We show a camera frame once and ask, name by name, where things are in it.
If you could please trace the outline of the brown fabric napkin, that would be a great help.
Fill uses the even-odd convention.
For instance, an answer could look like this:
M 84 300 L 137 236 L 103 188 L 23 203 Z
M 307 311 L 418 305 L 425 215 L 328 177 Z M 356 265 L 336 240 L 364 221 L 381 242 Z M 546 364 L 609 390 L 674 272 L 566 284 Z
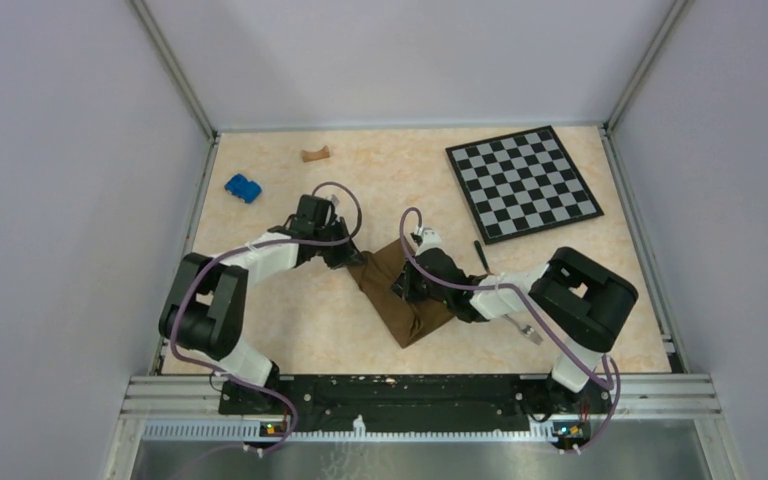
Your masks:
M 405 264 L 399 240 L 361 255 L 359 262 L 347 267 L 348 272 L 400 348 L 410 347 L 454 319 L 441 302 L 408 303 L 391 289 Z

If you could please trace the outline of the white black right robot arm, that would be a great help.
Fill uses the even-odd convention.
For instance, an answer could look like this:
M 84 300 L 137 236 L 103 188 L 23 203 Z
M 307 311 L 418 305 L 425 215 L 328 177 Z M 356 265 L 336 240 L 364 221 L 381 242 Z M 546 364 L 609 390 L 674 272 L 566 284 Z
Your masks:
M 560 247 L 527 271 L 468 275 L 444 251 L 440 235 L 419 227 L 392 291 L 409 303 L 433 300 L 465 323 L 530 314 L 561 353 L 546 385 L 549 404 L 572 412 L 587 397 L 637 303 L 637 289 L 618 274 L 571 248 Z

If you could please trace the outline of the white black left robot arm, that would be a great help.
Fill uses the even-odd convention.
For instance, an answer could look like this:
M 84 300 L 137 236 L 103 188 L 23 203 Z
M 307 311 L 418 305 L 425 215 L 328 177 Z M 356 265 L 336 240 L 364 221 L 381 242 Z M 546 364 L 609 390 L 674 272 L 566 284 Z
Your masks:
M 243 401 L 257 413 L 279 404 L 280 369 L 243 337 L 249 288 L 319 257 L 330 269 L 363 261 L 352 232 L 336 212 L 336 199 L 300 197 L 282 225 L 222 260 L 185 255 L 160 314 L 158 330 L 169 344 L 205 355 L 218 371 L 245 382 Z

